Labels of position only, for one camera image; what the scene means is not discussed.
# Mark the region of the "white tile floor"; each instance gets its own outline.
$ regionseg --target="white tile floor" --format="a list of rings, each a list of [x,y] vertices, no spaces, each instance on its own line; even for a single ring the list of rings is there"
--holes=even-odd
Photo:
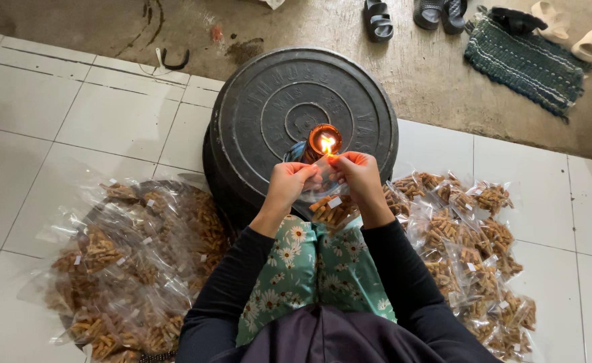
[[[202,137],[223,84],[0,36],[0,362],[85,361],[48,344],[57,317],[16,299],[24,271],[57,248],[35,234],[59,204],[83,207],[66,187],[83,177],[75,160],[116,179],[203,184]],[[399,132],[395,175],[520,183],[522,206],[505,216],[525,266],[512,286],[538,305],[534,360],[592,363],[592,161],[405,120]]]

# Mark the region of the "dark cloth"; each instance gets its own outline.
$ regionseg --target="dark cloth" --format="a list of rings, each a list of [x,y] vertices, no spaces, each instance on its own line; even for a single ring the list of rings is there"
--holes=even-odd
[[[184,318],[176,362],[499,362],[453,316],[397,221],[362,233],[397,317],[311,304],[235,348],[273,238],[247,227]]]

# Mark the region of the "person's left hand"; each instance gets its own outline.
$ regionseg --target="person's left hand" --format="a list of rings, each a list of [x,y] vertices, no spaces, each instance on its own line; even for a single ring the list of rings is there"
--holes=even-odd
[[[276,164],[271,171],[269,190],[262,208],[267,207],[272,212],[284,217],[292,210],[293,202],[298,199],[303,190],[318,189],[323,178],[317,175],[316,165],[303,163]]]

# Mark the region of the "hand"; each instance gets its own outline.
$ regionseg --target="hand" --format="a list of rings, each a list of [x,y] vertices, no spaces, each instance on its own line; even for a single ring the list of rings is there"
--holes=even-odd
[[[385,226],[395,219],[383,196],[377,160],[372,155],[349,151],[329,156],[334,178],[349,185],[349,195],[361,210],[365,229]]]
[[[298,199],[301,192],[321,187],[322,177],[317,175],[318,171],[316,165],[276,164],[271,171],[267,197],[260,212],[249,226],[261,235],[274,238],[281,221],[290,213],[293,202]]]

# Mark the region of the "person's right hand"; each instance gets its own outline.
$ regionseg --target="person's right hand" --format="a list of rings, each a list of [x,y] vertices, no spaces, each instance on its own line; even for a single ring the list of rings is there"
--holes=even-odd
[[[337,171],[335,179],[349,185],[349,194],[357,203],[365,229],[385,226],[395,219],[383,196],[377,160],[372,155],[349,151],[329,156],[329,164]]]

